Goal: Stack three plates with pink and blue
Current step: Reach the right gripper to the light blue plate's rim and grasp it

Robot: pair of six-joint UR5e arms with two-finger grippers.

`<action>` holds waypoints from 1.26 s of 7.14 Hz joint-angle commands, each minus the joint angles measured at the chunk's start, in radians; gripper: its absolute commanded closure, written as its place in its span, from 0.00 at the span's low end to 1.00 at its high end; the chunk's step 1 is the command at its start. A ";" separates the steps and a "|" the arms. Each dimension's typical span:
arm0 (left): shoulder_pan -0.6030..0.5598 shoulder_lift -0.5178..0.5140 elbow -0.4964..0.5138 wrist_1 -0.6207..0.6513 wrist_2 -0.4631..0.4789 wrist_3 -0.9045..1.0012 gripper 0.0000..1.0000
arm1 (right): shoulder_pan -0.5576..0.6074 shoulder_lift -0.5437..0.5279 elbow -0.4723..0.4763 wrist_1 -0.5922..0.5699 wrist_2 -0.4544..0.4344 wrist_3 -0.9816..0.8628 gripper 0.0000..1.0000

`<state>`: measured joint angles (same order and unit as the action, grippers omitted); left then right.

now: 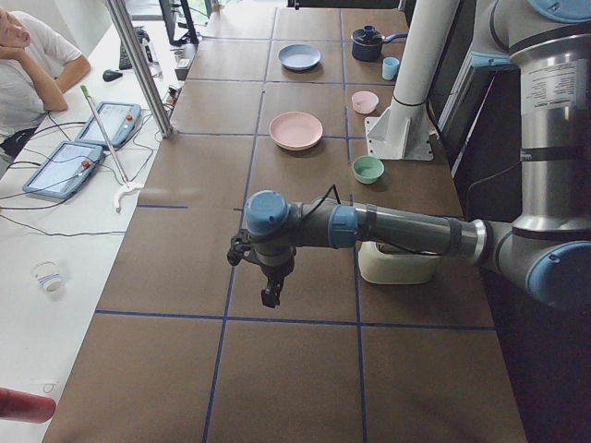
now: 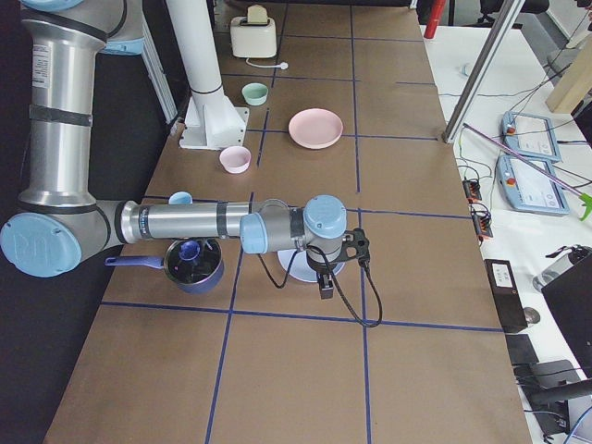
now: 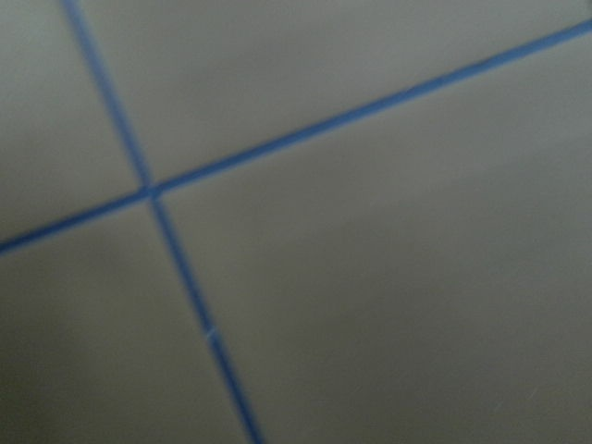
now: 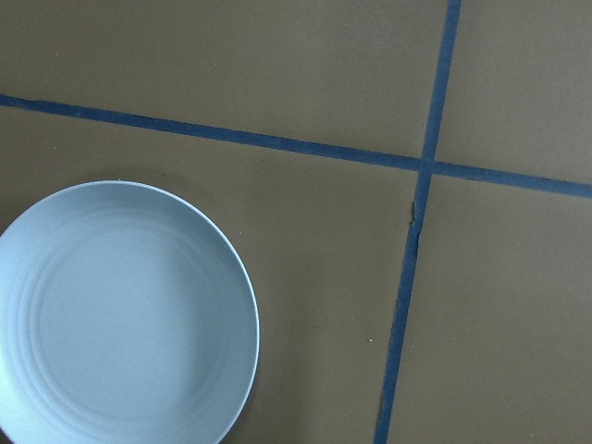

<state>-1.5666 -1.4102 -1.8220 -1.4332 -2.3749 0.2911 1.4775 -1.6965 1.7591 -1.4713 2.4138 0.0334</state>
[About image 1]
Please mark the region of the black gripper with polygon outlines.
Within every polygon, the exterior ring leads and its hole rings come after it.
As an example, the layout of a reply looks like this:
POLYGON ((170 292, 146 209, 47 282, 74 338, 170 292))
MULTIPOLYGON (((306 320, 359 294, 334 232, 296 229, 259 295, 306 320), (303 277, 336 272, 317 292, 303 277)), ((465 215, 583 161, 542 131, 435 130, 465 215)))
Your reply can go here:
POLYGON ((267 277, 267 285, 261 290, 261 302, 275 308, 280 303, 284 279, 294 270, 296 248, 272 240, 253 238, 248 230, 241 229, 230 240, 227 261, 237 266, 242 260, 260 267, 267 277))

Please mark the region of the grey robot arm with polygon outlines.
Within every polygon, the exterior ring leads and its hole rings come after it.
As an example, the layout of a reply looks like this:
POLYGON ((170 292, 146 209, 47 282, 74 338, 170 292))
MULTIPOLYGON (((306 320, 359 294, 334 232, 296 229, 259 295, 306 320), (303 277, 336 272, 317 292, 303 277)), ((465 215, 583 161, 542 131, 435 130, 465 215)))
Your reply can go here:
POLYGON ((228 262, 258 265, 264 305, 277 306, 300 246, 390 245, 416 255, 465 257, 539 303, 590 304, 590 5, 586 1, 480 1, 474 67, 520 72, 520 196, 514 221, 486 221, 471 154, 460 153, 466 220, 343 204, 335 190, 309 204, 263 190, 244 207, 228 262))

